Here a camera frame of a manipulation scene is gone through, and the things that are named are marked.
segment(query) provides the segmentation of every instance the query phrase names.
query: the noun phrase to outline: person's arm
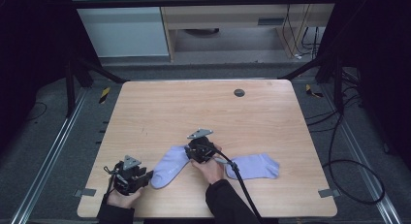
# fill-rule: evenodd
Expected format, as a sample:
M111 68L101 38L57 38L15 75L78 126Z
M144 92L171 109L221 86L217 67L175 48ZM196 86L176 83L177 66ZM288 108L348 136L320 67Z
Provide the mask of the person's arm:
M113 190L105 195L100 205L97 218L99 224L132 224L134 219L133 204L139 198L142 189L130 196L124 196Z
M211 184L205 192L205 201L215 217L215 224L260 224L227 179Z
M224 179L224 166L214 159L199 164L192 160L210 184L205 192L205 201L215 217L215 224L259 224L257 217L237 194L227 179Z

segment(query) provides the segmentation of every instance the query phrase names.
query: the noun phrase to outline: floor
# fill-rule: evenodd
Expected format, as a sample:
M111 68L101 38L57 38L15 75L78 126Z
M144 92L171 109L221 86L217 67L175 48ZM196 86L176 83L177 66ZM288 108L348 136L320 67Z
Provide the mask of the floor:
M314 34L315 30L309 29L304 42L312 43ZM216 34L199 30L180 31L175 50L174 62L153 61L126 67L111 65L107 69L130 80L277 78L297 69L312 57L307 54L301 59L288 58L273 29L220 29ZM303 47L300 50L310 51ZM313 79L315 71L314 68L293 80L307 123L323 117L314 117L317 114L333 111L332 84L317 84ZM73 193L85 186L121 85L97 74L92 76L95 82L91 88L79 88L76 84L77 95L84 96L84 104L70 135L62 139L64 147L49 171L41 193L35 197L36 205L29 210L27 218L31 223L95 221L77 216L79 198ZM307 84L324 98L307 94ZM111 93L105 104L98 104L102 90L107 86ZM328 161L328 152L333 145L332 158L366 163L382 178L388 195L377 206L360 204L341 195L335 198L338 207L336 217L305 217L302 222L411 223L411 173L396 155L384 153L383 143L361 106L361 98L355 97L358 95L356 90L348 89L345 94L345 100L354 99L346 105L344 120L333 144L332 128L337 121L336 115L309 127L320 161ZM66 121L64 80L42 88L37 101L27 122L15 136L13 150L2 156L0 161L0 223L9 223L16 213ZM338 175L336 180L350 194L362 200L376 199L375 193L378 194L380 188L373 176L352 165L338 164L333 166L333 170ZM327 169L325 174L331 187L336 189ZM295 218L280 219L280 223L296 222Z

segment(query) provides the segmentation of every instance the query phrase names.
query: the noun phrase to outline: hand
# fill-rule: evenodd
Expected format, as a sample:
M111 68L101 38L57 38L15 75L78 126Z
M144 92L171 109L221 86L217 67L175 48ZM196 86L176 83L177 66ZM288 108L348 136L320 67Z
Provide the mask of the hand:
M221 151L221 147L216 145L216 148ZM217 163L214 158L202 164L199 164L195 160L191 160L191 164L203 173L205 180L210 184L224 178L224 165Z
M130 194L129 196L124 196L123 194L119 193L117 190L113 190L110 192L109 197L107 199L107 205L119 207L119 208L132 208L134 202L139 198L142 194L142 187L139 188L135 193Z

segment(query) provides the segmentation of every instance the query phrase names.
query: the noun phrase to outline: round hole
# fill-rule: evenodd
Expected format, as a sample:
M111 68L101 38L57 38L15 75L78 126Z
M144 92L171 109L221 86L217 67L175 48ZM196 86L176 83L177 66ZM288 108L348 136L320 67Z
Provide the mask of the round hole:
M243 89L236 89L236 90L234 91L234 94L235 94L237 97L242 97L242 96L245 95L245 92L244 92Z

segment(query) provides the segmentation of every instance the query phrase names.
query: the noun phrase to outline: metal bracket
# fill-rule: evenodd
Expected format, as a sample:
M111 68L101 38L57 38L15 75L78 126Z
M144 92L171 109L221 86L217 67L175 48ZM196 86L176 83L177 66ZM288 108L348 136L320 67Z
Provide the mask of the metal bracket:
M187 139L198 139L201 137L204 137L206 135L212 134L212 130L207 130L207 129L199 129L196 132L194 132L193 134L187 136Z
M123 164L123 170L129 170L132 169L134 167L137 167L141 164L142 162L140 162L139 160L126 155L124 156L124 164Z
M320 194L321 198L341 196L341 193L337 189L331 190L330 188L324 189L324 190L318 190L318 194Z
M84 188L82 190L76 189L73 196L74 197L81 197L81 196L94 197L94 194L96 194L96 189Z

